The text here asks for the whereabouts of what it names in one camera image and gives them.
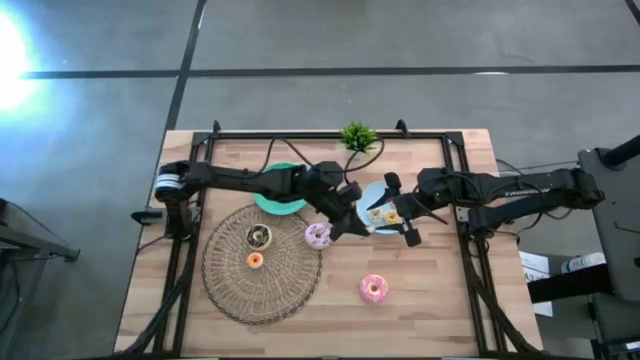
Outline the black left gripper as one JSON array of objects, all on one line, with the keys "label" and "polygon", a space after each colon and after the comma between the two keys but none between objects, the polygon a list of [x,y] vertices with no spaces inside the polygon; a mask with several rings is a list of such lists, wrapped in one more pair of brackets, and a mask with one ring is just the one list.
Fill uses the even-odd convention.
[{"label": "black left gripper", "polygon": [[320,196],[319,212],[331,223],[329,237],[338,240],[344,232],[354,235],[370,235],[374,228],[365,224],[354,210],[353,203],[362,196],[358,182],[351,182],[340,189],[331,188]]}]

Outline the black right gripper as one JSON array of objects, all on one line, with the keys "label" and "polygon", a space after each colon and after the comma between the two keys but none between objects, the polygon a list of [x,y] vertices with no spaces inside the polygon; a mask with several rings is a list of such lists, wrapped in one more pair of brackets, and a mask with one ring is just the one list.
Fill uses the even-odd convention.
[{"label": "black right gripper", "polygon": [[[432,212],[423,205],[413,193],[400,195],[402,184],[399,176],[395,172],[385,173],[384,180],[386,188],[384,189],[383,195],[370,206],[371,209],[381,207],[398,196],[397,213],[404,219],[414,220],[419,217],[433,216]],[[385,225],[383,229],[396,231],[403,235],[408,247],[416,247],[422,243],[419,231],[415,229],[410,222]]]}]

